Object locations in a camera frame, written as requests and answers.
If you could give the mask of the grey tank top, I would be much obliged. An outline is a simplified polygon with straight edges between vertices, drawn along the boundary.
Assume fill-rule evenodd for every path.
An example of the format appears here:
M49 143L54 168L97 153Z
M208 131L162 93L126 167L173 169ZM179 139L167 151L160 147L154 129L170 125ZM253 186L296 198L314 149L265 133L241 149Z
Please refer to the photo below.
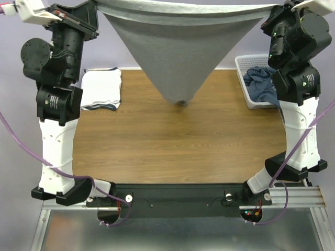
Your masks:
M273 4L98 1L97 8L162 97L189 102Z

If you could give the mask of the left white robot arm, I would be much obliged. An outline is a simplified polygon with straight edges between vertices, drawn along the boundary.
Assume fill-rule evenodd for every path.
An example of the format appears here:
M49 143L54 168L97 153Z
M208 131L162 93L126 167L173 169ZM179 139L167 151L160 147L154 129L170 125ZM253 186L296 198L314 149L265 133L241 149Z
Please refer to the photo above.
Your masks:
M28 40L21 48L23 73L36 82L37 117L42 135L42 174L31 192L35 199L71 206L98 197L105 206L116 202L115 184L73 175L73 141L83 91L79 81L85 41L98 35L97 6L86 1L74 7L53 4L53 20L44 27L51 41Z

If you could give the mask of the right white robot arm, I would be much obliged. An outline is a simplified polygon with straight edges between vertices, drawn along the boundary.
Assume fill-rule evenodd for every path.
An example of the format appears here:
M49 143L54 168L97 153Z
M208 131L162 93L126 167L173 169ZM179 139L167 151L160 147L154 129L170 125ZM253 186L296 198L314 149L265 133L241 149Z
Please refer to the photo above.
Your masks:
M286 1L275 6L262 24L271 38L268 64L282 111L286 151L266 159L264 167L241 190L242 201L253 204L277 180L301 181L327 167L317 146L316 114L321 79L311 59L330 45L327 14L334 1Z

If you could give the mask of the blue tank top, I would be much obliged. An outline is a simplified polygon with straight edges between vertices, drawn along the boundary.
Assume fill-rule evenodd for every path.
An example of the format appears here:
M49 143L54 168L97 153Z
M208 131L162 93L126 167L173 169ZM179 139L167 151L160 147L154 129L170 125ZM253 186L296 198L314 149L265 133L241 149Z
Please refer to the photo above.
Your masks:
M273 84L273 74L276 72L271 67L251 67L243 77L248 88L249 97L253 102L269 102L280 107L277 91Z

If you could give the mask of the white plastic basket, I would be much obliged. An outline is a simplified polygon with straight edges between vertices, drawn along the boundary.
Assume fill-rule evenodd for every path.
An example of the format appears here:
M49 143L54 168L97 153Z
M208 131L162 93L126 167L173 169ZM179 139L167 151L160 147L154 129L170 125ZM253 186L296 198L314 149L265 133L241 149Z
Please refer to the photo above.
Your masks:
M242 55L235 58L237 76L249 109L279 108L273 84L275 69L268 65L266 54Z

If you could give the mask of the aluminium frame rail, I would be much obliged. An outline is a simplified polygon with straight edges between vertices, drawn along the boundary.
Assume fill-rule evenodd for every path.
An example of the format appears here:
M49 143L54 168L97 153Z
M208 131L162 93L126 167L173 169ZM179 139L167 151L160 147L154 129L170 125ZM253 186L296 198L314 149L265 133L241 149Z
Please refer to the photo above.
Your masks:
M130 206L90 198L42 205L32 250L334 250L318 187L277 185L271 205L238 218L132 218Z

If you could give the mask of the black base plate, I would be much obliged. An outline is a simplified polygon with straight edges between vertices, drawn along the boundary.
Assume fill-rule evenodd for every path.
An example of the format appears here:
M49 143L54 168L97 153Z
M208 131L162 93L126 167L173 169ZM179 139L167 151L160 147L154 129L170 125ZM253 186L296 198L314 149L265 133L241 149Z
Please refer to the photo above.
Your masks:
M241 183L226 184L116 184L114 196L132 196L132 218L238 218L240 207L271 205L264 193L245 196Z

